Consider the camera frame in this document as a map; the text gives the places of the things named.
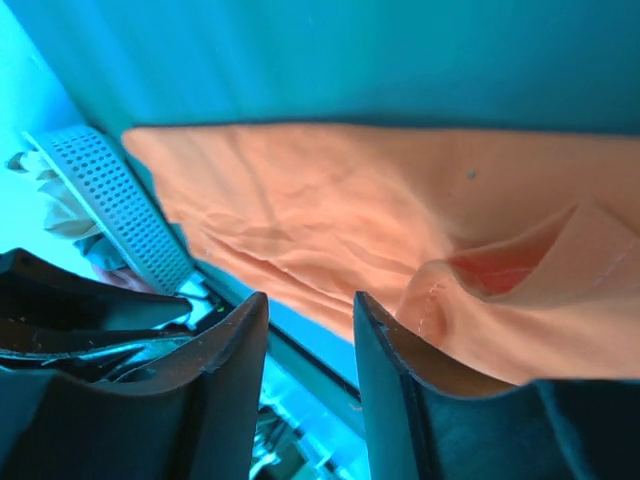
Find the beige cloth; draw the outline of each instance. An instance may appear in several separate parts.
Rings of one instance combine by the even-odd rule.
[[[33,182],[43,201],[43,224],[47,232],[69,240],[100,233],[100,228],[38,151],[16,155],[6,167]]]

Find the black plastic part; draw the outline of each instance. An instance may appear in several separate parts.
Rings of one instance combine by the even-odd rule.
[[[5,317],[56,330],[142,330],[191,311],[183,298],[94,282],[22,249],[0,255],[0,304]]]
[[[0,372],[0,478],[245,480],[267,327],[255,294],[121,382]]]
[[[373,480],[576,478],[540,382],[515,388],[458,363],[367,294],[354,316]]]

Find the orange cloth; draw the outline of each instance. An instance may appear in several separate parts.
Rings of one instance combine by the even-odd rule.
[[[192,253],[352,338],[367,290],[501,380],[640,376],[640,141],[331,125],[139,128]]]

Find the fabric fold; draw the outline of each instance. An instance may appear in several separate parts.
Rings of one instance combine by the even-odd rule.
[[[363,290],[509,383],[640,374],[636,139],[292,124],[123,143],[195,256],[346,339]]]

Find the plastic grille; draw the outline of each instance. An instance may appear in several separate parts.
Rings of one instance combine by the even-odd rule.
[[[193,260],[108,140],[81,125],[25,137],[49,160],[129,266],[158,293],[173,294]]]

